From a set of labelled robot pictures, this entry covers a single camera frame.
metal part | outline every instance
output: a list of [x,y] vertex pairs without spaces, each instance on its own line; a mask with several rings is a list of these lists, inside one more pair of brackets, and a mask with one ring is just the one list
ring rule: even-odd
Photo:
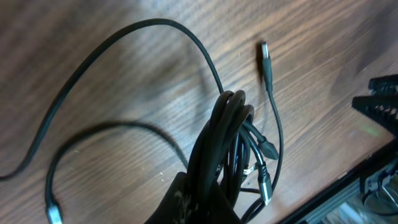
[[268,178],[265,183],[259,183],[260,196],[266,205],[271,202],[272,184],[271,178]]
[[243,175],[249,175],[251,172],[255,171],[256,169],[257,169],[257,163],[253,164],[253,166],[251,166],[248,169],[244,169]]
[[375,192],[386,186],[397,172],[398,159],[391,160],[387,165],[382,163],[375,166],[375,169],[364,170],[359,185],[362,194],[369,191]]
[[261,43],[262,59],[269,58],[268,45],[266,42]]
[[47,218],[51,224],[62,224],[62,216],[58,206],[52,205],[47,209]]

black wire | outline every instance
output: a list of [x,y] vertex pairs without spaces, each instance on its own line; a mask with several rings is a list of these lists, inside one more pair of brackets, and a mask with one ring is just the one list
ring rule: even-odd
[[152,133],[155,133],[162,139],[164,139],[177,153],[178,158],[182,161],[184,164],[185,168],[188,167],[188,161],[184,157],[183,152],[181,148],[178,146],[176,141],[169,136],[165,131],[161,130],[160,128],[157,128],[151,124],[146,124],[142,123],[139,121],[108,121],[104,122],[101,124],[97,124],[95,126],[92,126],[90,128],[86,128],[79,133],[73,135],[69,140],[67,140],[61,147],[60,149],[56,152],[54,155],[52,162],[50,164],[50,168],[47,172],[47,176],[45,179],[45,202],[46,204],[51,204],[52,202],[55,201],[53,193],[52,193],[52,184],[53,184],[53,178],[55,174],[55,169],[57,168],[58,163],[60,162],[62,156],[70,149],[72,149],[74,146],[76,146],[77,143],[88,139],[89,137],[92,137],[95,134],[98,134],[100,132],[103,132],[108,129],[112,128],[118,128],[118,127],[127,127],[127,128],[142,128],[146,129]]
[[241,192],[260,194],[259,189],[248,189],[248,188],[244,188],[244,187],[241,187]]
[[25,158],[22,160],[22,162],[17,166],[17,168],[12,171],[11,173],[1,176],[0,181],[5,181],[9,180],[16,175],[20,174],[23,170],[26,169],[26,167],[30,164],[32,161],[35,153],[37,152],[37,149],[40,146],[41,141],[43,140],[45,133],[47,132],[50,123],[55,116],[55,113],[58,111],[59,107],[61,106],[62,102],[68,95],[69,91],[73,88],[73,86],[76,84],[76,82],[80,79],[80,77],[84,74],[84,72],[87,70],[87,68],[106,50],[108,49],[111,45],[113,45],[116,41],[124,37],[125,35],[144,28],[144,27],[149,27],[149,26],[155,26],[155,25],[166,25],[166,26],[172,26],[174,28],[177,28],[178,30],[182,31],[184,34],[189,36],[193,40],[193,42],[198,46],[200,51],[202,52],[203,56],[205,57],[207,64],[210,67],[210,70],[214,76],[214,79],[216,81],[218,90],[220,93],[223,92],[223,86],[221,84],[220,78],[218,77],[216,68],[211,61],[211,58],[206,51],[205,47],[203,44],[198,40],[198,38],[191,32],[189,31],[186,27],[183,25],[171,21],[169,19],[149,19],[141,22],[137,22],[134,24],[131,24],[110,37],[108,37],[102,44],[100,44],[87,58],[83,61],[83,63],[80,64],[80,66],[76,69],[75,72],[73,72],[72,76],[68,79],[66,84],[62,87],[62,89],[59,91],[58,95],[55,97],[53,100],[52,104],[50,105],[50,108],[47,110],[43,121],[41,122],[39,129],[37,130],[37,133],[35,137],[33,138],[32,144],[30,145]]
[[268,92],[268,96],[272,106],[272,110],[274,111],[274,116],[276,119],[276,123],[278,126],[278,133],[279,133],[279,158],[275,171],[275,177],[274,180],[272,181],[272,191],[274,191],[279,180],[280,171],[282,169],[282,160],[284,158],[284,133],[282,130],[282,123],[280,122],[278,109],[275,104],[274,95],[272,94],[272,92]]
[[[254,134],[258,140],[264,139],[264,136],[252,125],[252,117],[253,117],[253,112],[254,109],[250,105],[244,105],[244,92],[243,91],[237,91],[236,93],[231,93],[231,92],[224,92],[223,87],[220,81],[220,78],[217,74],[216,68],[211,61],[211,58],[202,45],[202,43],[195,37],[195,35],[190,32],[186,27],[183,25],[168,20],[168,19],[149,19],[146,21],[141,21],[137,22],[135,24],[131,24],[119,31],[117,31],[115,34],[111,35],[108,37],[102,44],[100,44],[92,53],[87,56],[87,58],[83,61],[83,63],[76,69],[76,71],[72,74],[72,76],[67,80],[67,82],[64,84],[62,89],[59,91],[55,99],[53,100],[52,104],[50,105],[49,109],[47,110],[40,126],[39,129],[32,141],[32,144],[30,145],[27,154],[25,155],[24,159],[22,162],[17,166],[17,168],[12,171],[11,173],[4,175],[0,177],[0,181],[8,180],[13,177],[15,177],[17,174],[20,174],[32,161],[32,158],[34,157],[35,153],[37,152],[41,141],[43,140],[45,133],[47,132],[50,123],[55,116],[55,113],[61,106],[62,102],[68,95],[69,91],[73,88],[75,83],[80,79],[80,77],[83,75],[83,73],[89,68],[89,66],[107,49],[109,48],[112,44],[114,44],[117,40],[121,39],[125,35],[144,28],[144,27],[149,27],[149,26],[155,26],[155,25],[166,25],[166,26],[172,26],[180,31],[182,31],[184,34],[189,36],[193,40],[193,42],[198,46],[200,51],[202,52],[203,56],[205,57],[205,60],[207,61],[210,70],[214,76],[215,82],[217,84],[218,90],[221,93],[219,99],[221,99],[220,103],[216,103],[215,108],[213,110],[213,114],[211,116],[211,119],[209,122],[205,125],[203,128],[202,132],[200,133],[197,142],[195,143],[194,149],[191,154],[191,159],[189,164],[193,164],[192,166],[188,166],[187,169],[187,174],[198,174],[200,178],[194,181],[198,181],[198,191],[197,195],[201,199],[206,199],[208,195],[208,188],[211,184],[211,181],[213,181],[215,169],[220,165],[220,162],[222,161],[221,158],[225,155],[231,155],[237,156],[237,158],[230,159],[231,164],[224,164],[226,168],[228,168],[229,173],[227,173],[227,178],[224,182],[227,183],[226,186],[226,197],[228,198],[229,202],[231,205],[234,205],[236,202],[236,199],[238,197],[238,193],[240,188],[237,186],[240,186],[240,183],[242,181],[242,175],[243,175],[243,168],[247,168],[248,166],[248,161],[249,161],[249,150],[251,149],[255,156],[257,163],[262,164],[264,161],[262,160],[262,156],[260,153],[260,150],[258,149],[257,145],[254,144],[254,140],[250,133]],[[274,109],[274,114],[275,118],[278,123],[278,129],[279,129],[279,137],[280,137],[280,153],[279,153],[279,160],[278,160],[278,165],[277,165],[277,170],[275,174],[275,179],[272,183],[272,189],[274,190],[276,187],[276,183],[279,178],[280,174],[280,169],[282,165],[282,156],[283,156],[283,134],[282,134],[282,127],[280,125],[280,119],[278,112],[276,110],[275,102],[274,99],[272,98],[272,95],[270,95],[270,101],[272,104],[272,107]],[[149,129],[151,131],[154,131],[153,127],[152,129],[148,126],[144,125],[138,125],[138,123],[131,123],[131,125],[128,124],[114,124],[113,127],[115,126],[120,126],[120,125],[125,125],[125,126],[140,126],[142,128]],[[87,136],[90,136],[94,134],[96,131],[91,130],[91,132],[88,133],[79,133],[81,138],[85,138]],[[79,134],[76,135],[76,141],[79,141]],[[161,133],[157,133],[160,136],[162,136],[167,142],[166,135],[162,135]],[[229,145],[231,144],[232,140],[235,139],[236,141],[234,142],[234,146],[231,146],[231,149],[229,152],[224,151],[224,149],[227,149]],[[181,158],[183,163],[186,165],[186,160],[183,158],[182,154],[180,153],[179,147],[177,145],[173,145],[174,148],[176,149],[176,152],[178,156]],[[53,195],[52,195],[52,178],[55,172],[55,168],[57,166],[58,161],[60,160],[61,156],[63,153],[67,151],[69,146],[72,146],[72,144],[66,144],[64,145],[58,153],[55,155],[54,160],[52,162],[52,165],[50,166],[50,170],[48,172],[47,176],[47,181],[46,181],[46,202],[54,200]],[[254,215],[256,215],[261,209],[264,207],[264,202],[260,203],[259,200],[256,200],[253,205],[250,208],[253,208],[245,213],[248,214],[247,217],[245,217],[246,220],[251,220]]]
[[[275,104],[274,95],[272,94],[271,91],[268,91],[268,96],[269,96],[269,101],[272,106],[272,110],[274,111],[276,123],[278,126],[278,132],[279,132],[279,158],[278,158],[278,163],[277,163],[277,167],[276,167],[275,177],[274,177],[274,180],[272,181],[272,191],[274,191],[276,188],[276,185],[278,183],[280,171],[282,169],[282,159],[284,156],[284,134],[283,134],[283,130],[282,130],[282,123],[280,122],[280,118],[279,118],[278,109]],[[244,189],[244,190],[245,190],[245,192],[257,193],[256,191],[254,191],[254,189]],[[258,213],[261,212],[261,210],[265,206],[266,206],[265,203],[262,200],[260,200],[260,198],[257,199],[252,204],[252,206],[250,206],[246,210],[246,213],[243,215],[243,217],[241,219],[242,222],[243,223],[250,222],[256,215],[258,215]]]

black plastic object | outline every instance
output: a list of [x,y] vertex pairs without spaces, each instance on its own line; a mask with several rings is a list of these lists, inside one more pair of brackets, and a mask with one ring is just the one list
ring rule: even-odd
[[267,140],[259,142],[259,149],[261,150],[262,154],[268,159],[273,159],[273,160],[279,159],[279,153],[278,151],[276,151],[276,148],[273,143]]
[[158,223],[230,223],[241,224],[217,182],[210,187],[210,199],[206,210],[192,206],[191,192],[186,188],[187,175],[179,172],[156,211],[145,224]]
[[385,127],[394,136],[398,135],[398,75],[372,78],[369,89],[373,96],[357,96],[353,108]]

wood grain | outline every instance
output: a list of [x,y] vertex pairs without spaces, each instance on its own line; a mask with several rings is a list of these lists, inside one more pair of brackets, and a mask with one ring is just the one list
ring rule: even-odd
[[[253,223],[275,223],[368,157],[391,135],[361,116],[352,97],[372,77],[398,73],[398,4],[390,1],[11,1],[0,2],[0,171],[21,161],[56,93],[116,30],[166,17],[208,49],[226,90],[242,89],[255,125],[277,145],[255,46],[267,40],[285,157],[272,203]],[[218,96],[203,57],[169,27],[135,32],[87,71],[56,115],[33,163],[0,183],[0,223],[46,223],[44,178],[57,147],[109,119],[164,128],[187,157]],[[267,161],[272,175],[275,161]],[[157,137],[115,130],[62,160],[55,193],[65,223],[143,223],[178,171]],[[245,185],[256,187],[255,175]],[[257,195],[239,196],[242,215]]]

usb connector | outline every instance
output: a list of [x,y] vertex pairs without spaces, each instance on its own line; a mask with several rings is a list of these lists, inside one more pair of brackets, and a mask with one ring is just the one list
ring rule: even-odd
[[271,57],[268,52],[268,45],[266,42],[261,44],[262,50],[262,69],[264,71],[264,79],[266,81],[266,90],[272,93],[272,67]]
[[259,141],[258,146],[265,157],[267,157],[268,159],[278,160],[279,154],[278,151],[276,151],[273,143],[265,139],[263,142]]
[[272,184],[271,177],[267,171],[267,167],[265,165],[258,166],[259,169],[259,190],[261,199],[264,201],[265,205],[268,205],[271,202],[272,197]]
[[47,207],[47,218],[50,224],[62,224],[61,209],[57,203],[52,203]]

